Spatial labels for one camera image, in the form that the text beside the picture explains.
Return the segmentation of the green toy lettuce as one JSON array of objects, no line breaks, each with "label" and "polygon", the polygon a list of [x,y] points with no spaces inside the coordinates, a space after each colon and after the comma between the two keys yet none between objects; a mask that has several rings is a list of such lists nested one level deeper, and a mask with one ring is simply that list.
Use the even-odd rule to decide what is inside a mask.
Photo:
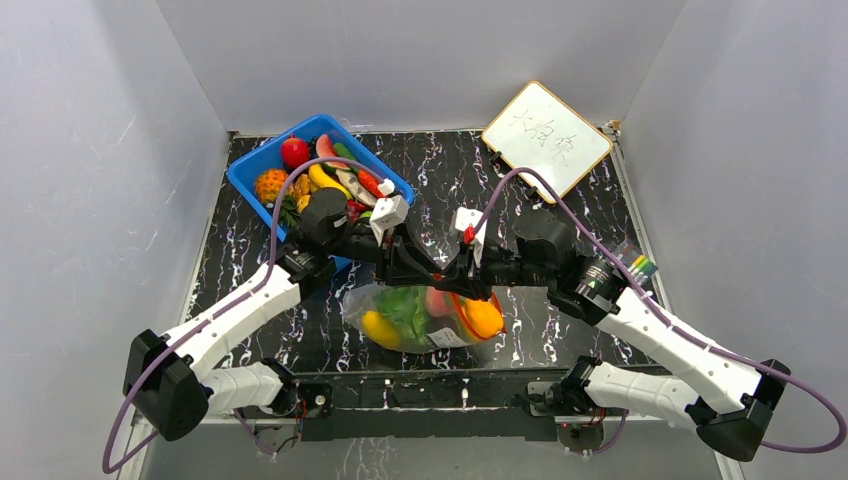
[{"label": "green toy lettuce", "polygon": [[424,305],[426,287],[385,287],[374,297],[376,311],[391,320],[401,335],[401,352],[422,354],[434,350],[427,336],[431,316]]}]

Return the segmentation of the toy peach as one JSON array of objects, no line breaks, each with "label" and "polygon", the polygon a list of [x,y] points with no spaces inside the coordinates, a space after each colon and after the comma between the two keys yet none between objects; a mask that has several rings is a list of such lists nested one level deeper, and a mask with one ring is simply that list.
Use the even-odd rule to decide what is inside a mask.
[{"label": "toy peach", "polygon": [[432,318],[452,317],[456,314],[453,295],[434,287],[426,288],[424,305],[426,312]]}]

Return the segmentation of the yellow toy bell pepper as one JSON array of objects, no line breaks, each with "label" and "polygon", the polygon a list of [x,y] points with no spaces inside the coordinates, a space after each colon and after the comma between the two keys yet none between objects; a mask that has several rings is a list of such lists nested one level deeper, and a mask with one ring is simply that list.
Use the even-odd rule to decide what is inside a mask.
[{"label": "yellow toy bell pepper", "polygon": [[468,300],[463,306],[466,328],[476,340],[488,340],[505,331],[501,312],[483,300]]}]

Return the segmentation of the clear zip top bag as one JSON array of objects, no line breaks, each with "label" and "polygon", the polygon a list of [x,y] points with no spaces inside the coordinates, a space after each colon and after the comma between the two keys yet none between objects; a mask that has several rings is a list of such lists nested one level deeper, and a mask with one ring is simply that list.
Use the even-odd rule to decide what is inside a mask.
[{"label": "clear zip top bag", "polygon": [[385,349],[424,354],[485,343],[506,332],[498,297],[480,280],[465,242],[441,267],[405,227],[382,244],[358,227],[340,252],[371,263],[375,276],[374,283],[344,296],[343,320]]}]

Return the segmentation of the yellow toy mango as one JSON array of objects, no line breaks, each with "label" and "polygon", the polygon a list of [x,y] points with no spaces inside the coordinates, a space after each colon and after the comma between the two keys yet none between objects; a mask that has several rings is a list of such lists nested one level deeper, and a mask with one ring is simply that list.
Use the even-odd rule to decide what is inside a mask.
[{"label": "yellow toy mango", "polygon": [[375,310],[363,315],[362,332],[385,349],[399,351],[403,344],[403,336],[395,324]]}]

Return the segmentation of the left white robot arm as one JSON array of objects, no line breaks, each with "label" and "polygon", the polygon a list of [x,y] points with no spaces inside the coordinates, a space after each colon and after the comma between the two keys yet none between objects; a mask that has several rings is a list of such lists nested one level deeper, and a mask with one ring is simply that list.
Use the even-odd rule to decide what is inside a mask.
[{"label": "left white robot arm", "polygon": [[124,393],[167,441],[185,437],[209,414],[244,407],[290,417],[304,405],[296,377],[275,360],[225,371],[218,361],[278,314],[327,284],[336,260],[371,263],[387,285],[434,285],[443,269],[405,224],[399,195],[378,201],[354,222],[345,196],[332,188],[312,195],[300,221],[274,245],[260,267],[228,297],[195,319],[158,335],[145,330],[132,342]]}]

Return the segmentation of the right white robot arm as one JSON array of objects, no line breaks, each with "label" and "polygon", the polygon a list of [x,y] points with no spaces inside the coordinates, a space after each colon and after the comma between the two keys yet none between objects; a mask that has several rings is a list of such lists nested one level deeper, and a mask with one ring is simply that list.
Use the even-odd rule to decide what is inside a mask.
[{"label": "right white robot arm", "polygon": [[624,370],[582,356],[556,386],[528,386],[538,415],[621,409],[661,418],[697,434],[714,451],[751,461],[785,387],[783,380],[719,355],[714,342],[674,316],[666,322],[610,263],[580,255],[573,230],[545,210],[515,223],[516,249],[488,240],[482,214],[460,207],[452,217],[460,250],[447,269],[452,287],[485,294],[493,286],[544,287],[563,314],[614,335],[668,370],[666,376]]}]

